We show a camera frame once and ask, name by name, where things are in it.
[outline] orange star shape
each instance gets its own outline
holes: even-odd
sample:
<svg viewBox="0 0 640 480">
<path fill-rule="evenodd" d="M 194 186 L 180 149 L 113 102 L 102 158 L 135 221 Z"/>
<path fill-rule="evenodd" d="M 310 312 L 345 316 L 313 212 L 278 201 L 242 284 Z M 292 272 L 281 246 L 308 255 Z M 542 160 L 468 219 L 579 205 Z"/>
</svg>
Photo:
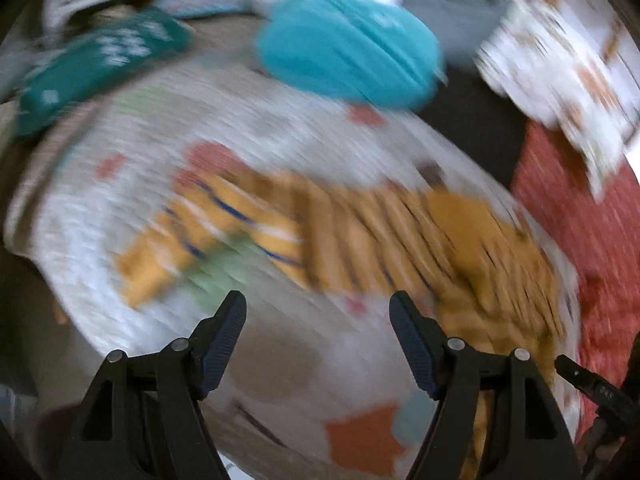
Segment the orange star shape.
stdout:
<svg viewBox="0 0 640 480">
<path fill-rule="evenodd" d="M 398 405 L 388 404 L 339 422 L 326 422 L 331 460 L 345 469 L 391 476 L 406 449 L 391 433 Z"/>
</svg>

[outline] floor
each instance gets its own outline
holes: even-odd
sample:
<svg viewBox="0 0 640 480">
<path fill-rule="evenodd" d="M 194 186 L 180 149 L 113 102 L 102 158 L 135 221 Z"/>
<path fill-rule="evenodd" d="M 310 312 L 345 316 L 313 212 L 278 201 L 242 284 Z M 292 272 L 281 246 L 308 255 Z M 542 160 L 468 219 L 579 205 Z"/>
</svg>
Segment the floor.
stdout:
<svg viewBox="0 0 640 480">
<path fill-rule="evenodd" d="M 628 157 L 640 175 L 640 138 Z M 28 279 L 15 291 L 19 301 L 14 310 L 40 397 L 38 412 L 43 414 L 79 402 L 101 358 L 73 326 L 56 323 L 51 308 L 54 300 L 47 287 L 29 266 L 18 266 L 19 273 Z M 229 467 L 232 480 L 249 478 L 233 465 Z"/>
</svg>

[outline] silver screw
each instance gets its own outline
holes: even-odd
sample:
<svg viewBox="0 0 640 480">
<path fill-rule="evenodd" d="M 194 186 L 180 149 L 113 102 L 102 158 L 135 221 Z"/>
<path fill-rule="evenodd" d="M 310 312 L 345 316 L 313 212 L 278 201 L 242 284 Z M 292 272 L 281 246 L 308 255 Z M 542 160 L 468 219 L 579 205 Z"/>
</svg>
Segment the silver screw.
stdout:
<svg viewBox="0 0 640 480">
<path fill-rule="evenodd" d="M 117 363 L 124 356 L 122 350 L 113 350 L 107 354 L 107 361 L 110 363 Z"/>
<path fill-rule="evenodd" d="M 186 350 L 188 347 L 189 347 L 189 340 L 183 337 L 175 339 L 171 343 L 171 348 L 175 352 L 182 352 L 183 350 Z"/>
<path fill-rule="evenodd" d="M 516 351 L 513 353 L 516 356 L 516 359 L 520 361 L 528 361 L 531 357 L 531 354 L 527 352 L 524 348 L 516 348 Z"/>
<path fill-rule="evenodd" d="M 447 346 L 452 350 L 462 350 L 465 347 L 465 342 L 459 337 L 452 337 L 447 341 Z"/>
</svg>

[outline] red cloth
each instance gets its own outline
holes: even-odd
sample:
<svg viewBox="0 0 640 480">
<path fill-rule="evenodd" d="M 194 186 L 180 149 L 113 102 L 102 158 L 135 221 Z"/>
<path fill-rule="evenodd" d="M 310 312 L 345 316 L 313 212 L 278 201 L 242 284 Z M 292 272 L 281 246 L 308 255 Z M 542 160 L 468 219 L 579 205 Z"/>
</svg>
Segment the red cloth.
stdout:
<svg viewBox="0 0 640 480">
<path fill-rule="evenodd" d="M 640 330 L 640 186 L 629 164 L 597 203 L 564 136 L 529 123 L 511 191 L 574 264 L 582 314 L 580 364 L 620 386 Z M 584 400 L 578 434 L 593 422 Z"/>
</svg>

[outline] turquoise pillow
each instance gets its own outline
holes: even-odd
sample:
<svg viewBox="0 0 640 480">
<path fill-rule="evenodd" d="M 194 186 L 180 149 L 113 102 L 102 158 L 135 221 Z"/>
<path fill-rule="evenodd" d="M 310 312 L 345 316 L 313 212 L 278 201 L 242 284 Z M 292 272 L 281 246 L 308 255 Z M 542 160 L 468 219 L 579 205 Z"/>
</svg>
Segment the turquoise pillow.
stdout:
<svg viewBox="0 0 640 480">
<path fill-rule="evenodd" d="M 190 41 L 183 24 L 155 7 L 70 41 L 22 82 L 17 135 L 36 134 L 67 109 L 186 49 Z"/>
<path fill-rule="evenodd" d="M 286 0 L 256 49 L 275 78 L 354 104 L 418 109 L 444 74 L 433 33 L 406 10 L 373 0 Z"/>
</svg>

